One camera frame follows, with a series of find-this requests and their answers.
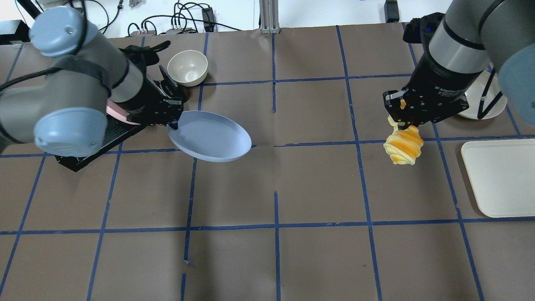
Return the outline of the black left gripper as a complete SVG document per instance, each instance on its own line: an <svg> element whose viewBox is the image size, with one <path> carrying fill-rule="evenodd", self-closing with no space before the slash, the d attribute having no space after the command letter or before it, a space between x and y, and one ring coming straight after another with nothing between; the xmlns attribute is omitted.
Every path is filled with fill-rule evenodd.
<svg viewBox="0 0 535 301"><path fill-rule="evenodd" d="M159 65L162 81L143 80L141 89L125 103L127 120L142 125L167 125L176 131L184 110L185 89Z"/></svg>

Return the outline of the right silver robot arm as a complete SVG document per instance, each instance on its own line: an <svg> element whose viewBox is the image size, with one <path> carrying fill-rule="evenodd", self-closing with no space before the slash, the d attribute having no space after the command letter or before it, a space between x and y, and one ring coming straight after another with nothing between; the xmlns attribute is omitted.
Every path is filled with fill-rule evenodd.
<svg viewBox="0 0 535 301"><path fill-rule="evenodd" d="M534 126L533 0L453 0L446 13L413 19L403 40L422 44L401 91L383 93L398 129L441 122L469 108L463 94L493 65L500 94Z"/></svg>

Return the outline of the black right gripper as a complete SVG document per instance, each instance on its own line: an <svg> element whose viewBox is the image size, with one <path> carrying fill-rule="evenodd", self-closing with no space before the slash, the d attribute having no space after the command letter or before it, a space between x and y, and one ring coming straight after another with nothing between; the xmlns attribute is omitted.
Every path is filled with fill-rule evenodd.
<svg viewBox="0 0 535 301"><path fill-rule="evenodd" d="M454 72L424 54L401 91L382 94L384 107L398 126L441 122L468 109L464 92L481 73Z"/></svg>

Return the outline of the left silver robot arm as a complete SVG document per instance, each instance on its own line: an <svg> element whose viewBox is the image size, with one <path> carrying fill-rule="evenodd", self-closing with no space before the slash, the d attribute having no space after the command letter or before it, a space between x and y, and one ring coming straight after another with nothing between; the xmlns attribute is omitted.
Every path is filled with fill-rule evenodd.
<svg viewBox="0 0 535 301"><path fill-rule="evenodd" d="M55 156L93 156L104 145L108 101L130 122L178 128L189 93L162 66L161 81L146 74L169 41L119 49L68 6L42 12L29 38L51 66L2 84L2 151L34 143Z"/></svg>

